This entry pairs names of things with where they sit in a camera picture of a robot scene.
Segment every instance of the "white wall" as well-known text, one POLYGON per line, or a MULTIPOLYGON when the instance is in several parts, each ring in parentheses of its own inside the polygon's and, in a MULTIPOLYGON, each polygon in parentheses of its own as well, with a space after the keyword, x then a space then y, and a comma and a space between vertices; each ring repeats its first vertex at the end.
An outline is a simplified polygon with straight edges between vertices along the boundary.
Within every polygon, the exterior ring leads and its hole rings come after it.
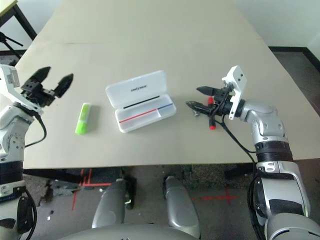
POLYGON ((309 42, 308 49, 320 60, 320 32, 309 42))
MULTIPOLYGON (((53 14, 54 10, 62 2, 63 0, 18 0, 18 6, 34 28, 35 32, 39 33, 53 14)), ((8 41, 13 49, 27 49, 32 42, 15 17, 12 17, 9 21, 7 21, 0 28, 0 31, 24 45, 19 46, 8 41)), ((7 47, 0 43, 0 51, 7 50, 7 47)))
POLYGON ((320 0, 232 0, 268 46, 309 47, 320 59, 320 0))

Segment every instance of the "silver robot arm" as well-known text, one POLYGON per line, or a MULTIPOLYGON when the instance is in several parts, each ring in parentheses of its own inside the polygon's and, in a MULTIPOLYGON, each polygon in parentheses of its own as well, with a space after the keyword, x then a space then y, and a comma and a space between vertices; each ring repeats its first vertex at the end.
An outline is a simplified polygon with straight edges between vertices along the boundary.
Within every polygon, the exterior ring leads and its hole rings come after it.
POLYGON ((18 240, 29 232, 27 240, 36 226, 37 209, 23 180, 23 160, 26 132, 36 118, 46 129, 40 115, 42 108, 60 98, 69 88, 73 75, 64 77, 54 90, 46 90, 41 82, 47 77, 50 67, 39 69, 21 87, 14 67, 0 64, 0 94, 13 105, 0 112, 0 239, 18 240))
POLYGON ((258 163, 249 208, 264 226, 265 239, 320 239, 320 227, 308 218, 310 202, 277 110, 248 100, 239 118, 252 127, 258 163))
MULTIPOLYGON (((247 79, 239 66, 232 67, 222 80, 225 85, 222 89, 197 88, 205 95, 214 96, 212 107, 195 101, 186 104, 194 112, 208 115, 211 120, 215 115, 229 115, 231 120, 236 117, 251 125, 258 163, 248 191, 248 206, 257 238, 320 239, 320 227, 308 218, 310 202, 277 109, 258 101, 241 99, 247 79)), ((218 123, 228 130, 224 121, 218 123)))

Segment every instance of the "white pen case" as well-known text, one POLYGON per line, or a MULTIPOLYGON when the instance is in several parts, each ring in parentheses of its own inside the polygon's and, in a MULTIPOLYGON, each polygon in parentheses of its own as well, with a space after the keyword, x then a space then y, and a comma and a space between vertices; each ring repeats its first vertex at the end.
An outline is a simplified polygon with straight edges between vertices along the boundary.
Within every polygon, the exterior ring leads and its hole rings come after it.
POLYGON ((111 84, 105 92, 119 130, 127 133, 174 115, 177 111, 167 91, 166 74, 156 71, 111 84))

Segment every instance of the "table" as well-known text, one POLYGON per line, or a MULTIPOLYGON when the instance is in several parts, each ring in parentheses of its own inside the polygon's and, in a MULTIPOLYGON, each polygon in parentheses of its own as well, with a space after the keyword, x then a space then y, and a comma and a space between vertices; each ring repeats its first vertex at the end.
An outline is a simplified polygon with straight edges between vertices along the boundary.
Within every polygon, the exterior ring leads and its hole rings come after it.
MULTIPOLYGON (((44 109, 47 139, 25 150, 24 168, 248 163, 221 127, 210 131, 208 118, 194 117, 185 104, 206 103, 196 87, 222 87, 234 65, 248 79, 244 99, 277 106, 294 158, 320 157, 320 118, 230 0, 66 0, 16 66, 21 82, 51 66, 43 85, 52 89, 74 73, 68 92, 44 109), (176 115, 121 133, 105 87, 157 70, 166 72, 176 115), (88 133, 79 136, 84 102, 93 108, 88 133)), ((8 103, 0 102, 1 109, 8 103)), ((227 125, 254 148, 248 124, 227 125)), ((35 122, 26 143, 42 135, 35 122)))
POLYGON ((17 0, 1 0, 0 3, 0 27, 5 24, 10 18, 15 16, 20 25, 23 27, 29 37, 34 40, 37 36, 35 30, 30 25, 25 15, 17 5, 17 0))

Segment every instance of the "blue line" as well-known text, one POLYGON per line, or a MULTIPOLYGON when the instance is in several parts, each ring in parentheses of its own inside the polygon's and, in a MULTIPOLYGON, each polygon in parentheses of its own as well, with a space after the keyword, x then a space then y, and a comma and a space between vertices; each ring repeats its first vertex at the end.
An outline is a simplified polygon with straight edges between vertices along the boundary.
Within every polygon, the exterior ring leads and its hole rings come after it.
POLYGON ((170 103, 170 104, 167 104, 167 105, 161 106, 161 107, 159 107, 159 108, 158 108, 158 110, 159 110, 159 109, 163 109, 163 108, 168 107, 168 106, 171 106, 171 105, 173 105, 173 104, 174 104, 174 103, 172 102, 172 103, 170 103))

